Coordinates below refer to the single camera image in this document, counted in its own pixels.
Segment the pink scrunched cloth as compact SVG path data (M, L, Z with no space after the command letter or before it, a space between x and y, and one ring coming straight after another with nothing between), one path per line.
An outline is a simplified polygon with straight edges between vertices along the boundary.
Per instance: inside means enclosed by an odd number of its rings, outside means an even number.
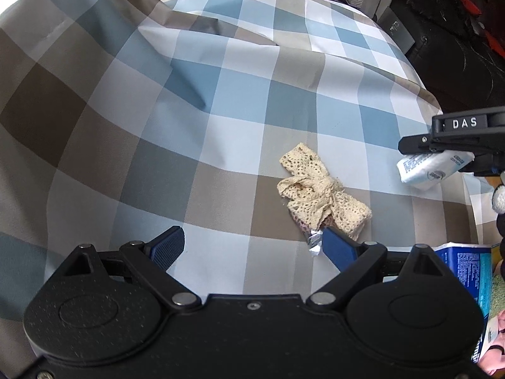
M504 369L504 310L493 316L484 331L484 344L478 366L492 376Z

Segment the checkered tablecloth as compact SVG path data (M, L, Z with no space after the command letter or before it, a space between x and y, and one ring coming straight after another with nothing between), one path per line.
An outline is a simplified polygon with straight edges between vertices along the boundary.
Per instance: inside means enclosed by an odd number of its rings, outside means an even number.
M324 0L17 0L1 16L1 321L76 245L180 225L199 294L308 294L312 259L276 186L299 143L371 208L389 246L498 240L490 189L401 182L399 139L439 112L372 20Z

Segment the blue Tempo tissue pack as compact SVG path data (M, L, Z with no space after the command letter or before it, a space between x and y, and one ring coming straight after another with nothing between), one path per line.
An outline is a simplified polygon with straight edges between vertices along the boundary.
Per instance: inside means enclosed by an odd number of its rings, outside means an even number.
M438 246L435 252L476 300L484 315L484 330L472 355L472 361L478 364L487 323L504 310L504 259L500 245L450 242ZM492 376L503 378L504 369Z

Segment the black leather sofa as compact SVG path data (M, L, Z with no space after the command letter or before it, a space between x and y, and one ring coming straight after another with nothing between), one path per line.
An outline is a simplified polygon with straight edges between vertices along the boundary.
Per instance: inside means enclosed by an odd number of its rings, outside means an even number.
M392 0L413 39L406 58L444 112L504 105L504 58L461 0Z

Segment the beige lace cloth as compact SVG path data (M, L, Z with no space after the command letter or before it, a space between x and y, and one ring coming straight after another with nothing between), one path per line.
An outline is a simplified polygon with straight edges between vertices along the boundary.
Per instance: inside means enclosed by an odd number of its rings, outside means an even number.
M279 163L289 177L279 181L276 189L286 199L290 215L303 232L333 226L351 240L358 240L372 217L371 209L347 193L316 152L299 143Z

